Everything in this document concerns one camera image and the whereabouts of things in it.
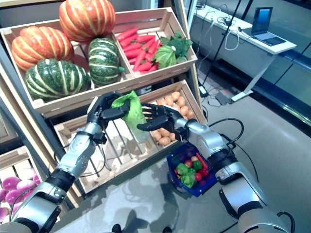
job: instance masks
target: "green pepper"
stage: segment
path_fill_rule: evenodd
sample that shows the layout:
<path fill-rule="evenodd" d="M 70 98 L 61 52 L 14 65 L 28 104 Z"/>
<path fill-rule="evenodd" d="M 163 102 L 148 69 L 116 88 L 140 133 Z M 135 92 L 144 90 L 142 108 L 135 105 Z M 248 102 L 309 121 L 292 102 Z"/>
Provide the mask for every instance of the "green pepper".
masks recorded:
<path fill-rule="evenodd" d="M 189 174 L 195 174 L 196 170 L 194 168 L 189 168 Z"/>
<path fill-rule="evenodd" d="M 181 177 L 181 182 L 188 188 L 192 188 L 195 184 L 195 174 L 187 174 Z"/>
<path fill-rule="evenodd" d="M 198 170 L 201 170 L 203 166 L 199 160 L 196 160 L 196 161 L 193 161 L 192 167 L 198 171 Z"/>
<path fill-rule="evenodd" d="M 176 170 L 179 175 L 186 175 L 189 173 L 189 169 L 187 168 L 187 166 L 182 163 L 178 164 Z"/>

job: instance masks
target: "green squash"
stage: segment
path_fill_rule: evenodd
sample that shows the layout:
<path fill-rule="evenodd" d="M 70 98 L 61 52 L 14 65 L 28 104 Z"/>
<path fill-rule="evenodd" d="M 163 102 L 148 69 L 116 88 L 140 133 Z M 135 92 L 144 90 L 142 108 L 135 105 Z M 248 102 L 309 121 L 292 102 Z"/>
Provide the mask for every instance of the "green squash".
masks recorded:
<path fill-rule="evenodd" d="M 55 100 L 89 90 L 86 71 L 71 62 L 45 59 L 26 72 L 26 85 L 34 99 Z"/>
<path fill-rule="evenodd" d="M 119 66 L 118 48 L 111 38 L 96 38 L 88 47 L 91 79 L 96 86 L 117 81 L 124 68 Z"/>

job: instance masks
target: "table leg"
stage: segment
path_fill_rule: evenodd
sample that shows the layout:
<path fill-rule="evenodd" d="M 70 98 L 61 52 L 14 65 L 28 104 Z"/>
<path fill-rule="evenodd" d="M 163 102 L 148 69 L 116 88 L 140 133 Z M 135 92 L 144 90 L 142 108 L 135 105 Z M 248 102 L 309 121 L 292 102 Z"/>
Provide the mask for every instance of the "table leg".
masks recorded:
<path fill-rule="evenodd" d="M 274 61 L 276 58 L 276 55 L 273 55 L 270 59 L 267 59 L 266 62 L 262 65 L 259 72 L 253 77 L 252 81 L 249 83 L 249 85 L 245 88 L 244 91 L 241 93 L 233 96 L 231 99 L 236 102 L 240 99 L 242 99 L 245 96 L 248 96 L 249 94 L 252 94 L 252 88 L 257 83 L 257 81 L 261 78 L 261 76 L 266 72 L 267 68 L 270 66 L 270 64 Z"/>

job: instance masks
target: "carrot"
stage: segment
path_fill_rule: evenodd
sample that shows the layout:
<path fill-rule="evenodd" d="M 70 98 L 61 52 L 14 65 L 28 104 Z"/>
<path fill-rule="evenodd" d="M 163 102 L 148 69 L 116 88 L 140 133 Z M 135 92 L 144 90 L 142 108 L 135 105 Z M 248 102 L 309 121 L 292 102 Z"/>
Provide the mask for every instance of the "carrot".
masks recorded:
<path fill-rule="evenodd" d="M 202 163 L 203 168 L 208 169 L 208 166 L 207 166 L 206 162 L 203 160 L 203 158 L 198 153 L 196 153 L 196 157 Z"/>
<path fill-rule="evenodd" d="M 135 61 L 136 61 L 137 57 L 134 57 L 130 60 L 128 60 L 128 62 L 131 64 L 131 65 L 134 65 L 135 64 Z"/>
<path fill-rule="evenodd" d="M 157 48 L 158 43 L 159 43 L 159 40 L 156 40 L 156 41 L 150 46 L 150 48 L 148 49 L 148 53 L 154 54 L 154 53 L 156 52 L 156 48 Z"/>
<path fill-rule="evenodd" d="M 158 68 L 157 68 L 157 64 L 155 64 L 155 65 L 153 65 L 149 70 L 148 70 L 148 72 L 152 72 L 152 71 L 155 71 L 155 70 L 157 70 Z"/>
<path fill-rule="evenodd" d="M 125 56 L 126 56 L 128 59 L 131 59 L 131 58 L 137 57 L 138 54 L 140 53 L 140 51 L 141 51 L 141 49 L 130 50 L 130 51 L 125 52 Z"/>
<path fill-rule="evenodd" d="M 134 41 L 136 38 L 138 37 L 138 35 L 133 35 L 133 36 L 130 36 L 129 38 L 126 38 L 125 40 L 122 40 L 120 42 L 122 48 L 125 48 L 126 46 L 128 46 L 132 41 Z"/>
<path fill-rule="evenodd" d="M 145 58 L 148 62 L 151 62 L 153 57 L 155 56 L 155 54 L 150 54 L 150 53 L 147 53 Z"/>
<path fill-rule="evenodd" d="M 131 44 L 129 46 L 126 46 L 123 51 L 126 52 L 126 51 L 129 51 L 129 50 L 136 50 L 136 49 L 140 49 L 141 45 L 140 43 L 136 42 L 134 44 Z"/>
<path fill-rule="evenodd" d="M 150 62 L 145 62 L 144 64 L 137 67 L 135 71 L 148 71 L 152 67 Z"/>
<path fill-rule="evenodd" d="M 149 40 L 151 40 L 153 38 L 155 39 L 156 36 L 155 35 L 140 35 L 140 36 L 137 37 L 137 42 L 142 43 L 142 42 L 145 42 L 145 41 L 149 41 Z"/>
<path fill-rule="evenodd" d="M 117 40 L 119 40 L 121 42 L 122 40 L 134 35 L 137 31 L 138 31 L 138 28 L 133 28 L 133 29 L 127 30 L 127 31 L 119 34 L 117 36 Z"/>
<path fill-rule="evenodd" d="M 146 56 L 146 51 L 140 50 L 140 53 L 137 56 L 137 59 L 136 59 L 135 64 L 134 64 L 133 71 L 136 71 L 137 67 L 140 65 L 141 61 L 144 60 L 145 56 Z"/>
<path fill-rule="evenodd" d="M 150 48 L 150 46 L 154 43 L 154 41 L 155 41 L 155 38 L 149 40 L 146 44 L 141 46 L 141 49 L 147 51 Z"/>

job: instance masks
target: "gray floor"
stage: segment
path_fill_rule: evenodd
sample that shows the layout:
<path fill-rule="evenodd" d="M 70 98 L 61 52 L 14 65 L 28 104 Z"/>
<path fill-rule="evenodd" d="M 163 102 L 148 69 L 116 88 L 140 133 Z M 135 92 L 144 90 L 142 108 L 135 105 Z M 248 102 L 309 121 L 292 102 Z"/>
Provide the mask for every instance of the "gray floor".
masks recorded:
<path fill-rule="evenodd" d="M 201 67 L 200 79 L 205 77 L 207 66 L 204 63 Z M 224 84 L 211 74 L 206 89 Z M 297 233 L 309 232 L 310 138 L 250 97 L 221 107 L 215 107 L 219 103 L 214 99 L 209 100 L 210 105 L 207 100 L 203 104 L 210 123 L 225 117 L 244 122 L 245 132 L 238 143 L 253 158 L 271 208 L 292 213 Z M 214 130 L 231 138 L 240 131 L 238 124 L 229 122 L 215 126 Z M 244 153 L 239 149 L 235 153 L 254 174 Z M 218 233 L 236 221 L 226 213 L 219 199 L 219 184 L 199 198 L 189 198 L 172 188 L 167 171 L 163 158 L 139 167 L 133 174 L 129 172 L 122 179 L 116 178 L 119 181 L 103 185 L 80 208 L 71 210 L 57 223 L 54 232 L 103 233 L 119 223 L 127 233 L 160 233 L 168 225 L 174 227 L 175 233 Z M 227 232 L 238 232 L 237 226 Z"/>

